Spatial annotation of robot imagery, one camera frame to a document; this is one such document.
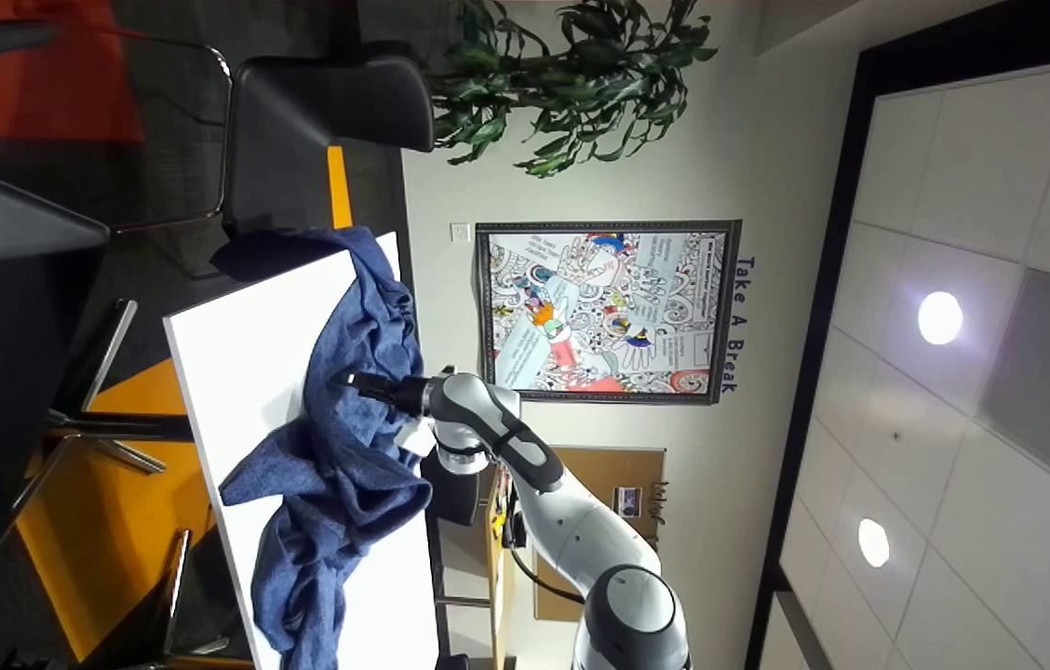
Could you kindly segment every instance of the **blue fabric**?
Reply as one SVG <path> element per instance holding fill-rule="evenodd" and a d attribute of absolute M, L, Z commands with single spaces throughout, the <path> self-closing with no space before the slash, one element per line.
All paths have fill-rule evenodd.
<path fill-rule="evenodd" d="M 303 243 L 349 250 L 356 279 L 314 345 L 303 418 L 240 461 L 220 497 L 229 506 L 282 497 L 260 538 L 252 621 L 287 670 L 337 670 L 341 582 L 431 492 L 412 472 L 418 457 L 395 443 L 405 418 L 341 382 L 346 371 L 422 376 L 405 287 L 366 229 Z"/>

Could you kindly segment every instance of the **green leaves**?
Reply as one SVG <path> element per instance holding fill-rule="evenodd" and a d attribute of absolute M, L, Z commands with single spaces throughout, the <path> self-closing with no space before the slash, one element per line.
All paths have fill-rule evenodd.
<path fill-rule="evenodd" d="M 479 162 L 505 136 L 512 112 L 544 143 L 516 168 L 538 180 L 580 162 L 624 162 L 684 117 L 683 72 L 714 61 L 708 16 L 694 0 L 672 0 L 651 19 L 639 0 L 574 0 L 561 13 L 566 54 L 552 54 L 515 23 L 500 0 L 462 0 L 454 76 L 437 80 L 437 139 L 464 149 L 452 164 Z"/>

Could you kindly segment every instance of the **framed painting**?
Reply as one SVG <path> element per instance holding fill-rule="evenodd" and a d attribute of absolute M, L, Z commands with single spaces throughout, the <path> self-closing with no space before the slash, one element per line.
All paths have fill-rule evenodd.
<path fill-rule="evenodd" d="M 479 222 L 479 371 L 526 397 L 714 401 L 741 221 Z"/>

